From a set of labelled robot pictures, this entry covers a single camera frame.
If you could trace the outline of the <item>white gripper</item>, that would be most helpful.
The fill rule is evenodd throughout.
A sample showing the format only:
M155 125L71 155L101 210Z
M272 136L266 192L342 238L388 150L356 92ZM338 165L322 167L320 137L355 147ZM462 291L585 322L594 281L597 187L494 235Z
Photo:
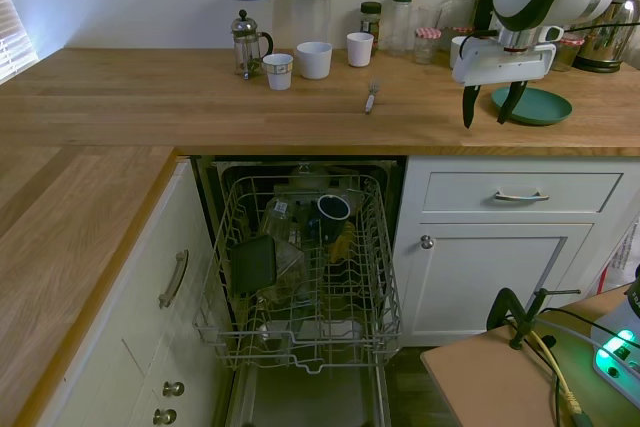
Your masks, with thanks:
M473 123L475 103L481 86L511 83L497 117L506 123L519 103L526 82L542 79L550 70L556 47L544 43L523 52L507 52L502 45L490 39L468 39L457 51L453 66L453 79L465 86L463 91L463 124L469 129Z

